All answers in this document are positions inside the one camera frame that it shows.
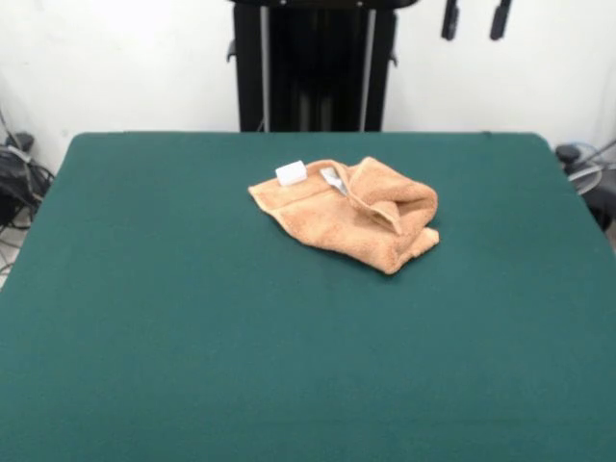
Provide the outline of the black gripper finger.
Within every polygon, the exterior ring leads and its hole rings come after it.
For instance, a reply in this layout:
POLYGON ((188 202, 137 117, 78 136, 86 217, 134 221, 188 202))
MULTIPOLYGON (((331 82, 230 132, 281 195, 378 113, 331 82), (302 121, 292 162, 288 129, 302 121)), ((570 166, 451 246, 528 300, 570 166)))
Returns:
POLYGON ((457 0, 447 0, 445 11, 444 11, 444 17, 443 17, 442 31, 441 31, 441 37, 443 39, 454 40, 455 35, 456 35, 457 21, 458 21, 457 0))
POLYGON ((504 37, 511 4, 511 0, 500 0, 499 4, 495 8, 490 31, 491 40, 500 40, 504 37))

